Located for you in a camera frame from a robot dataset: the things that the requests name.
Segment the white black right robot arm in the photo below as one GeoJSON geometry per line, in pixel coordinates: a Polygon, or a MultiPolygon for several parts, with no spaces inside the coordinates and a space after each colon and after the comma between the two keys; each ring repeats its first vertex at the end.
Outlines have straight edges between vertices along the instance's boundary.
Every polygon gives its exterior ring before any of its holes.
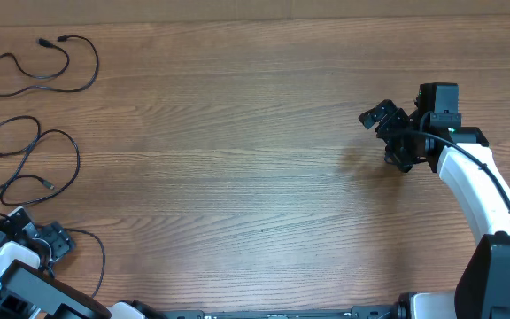
{"type": "Polygon", "coordinates": [[[400,171],[429,163],[466,216],[476,249],[455,290],[411,293],[402,318],[510,318],[510,189],[478,128],[461,125],[459,104],[416,101],[407,114],[383,100],[359,116],[386,143],[385,160],[400,171]]]}

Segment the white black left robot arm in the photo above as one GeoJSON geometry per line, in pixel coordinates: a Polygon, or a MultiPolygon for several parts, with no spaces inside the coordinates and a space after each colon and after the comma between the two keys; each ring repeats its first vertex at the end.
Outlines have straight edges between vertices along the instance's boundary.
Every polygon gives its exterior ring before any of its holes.
{"type": "Polygon", "coordinates": [[[76,247],[73,232],[58,222],[35,223],[22,206],[0,214],[0,318],[165,317],[136,300],[105,307],[93,294],[58,281],[53,267],[76,247]]]}

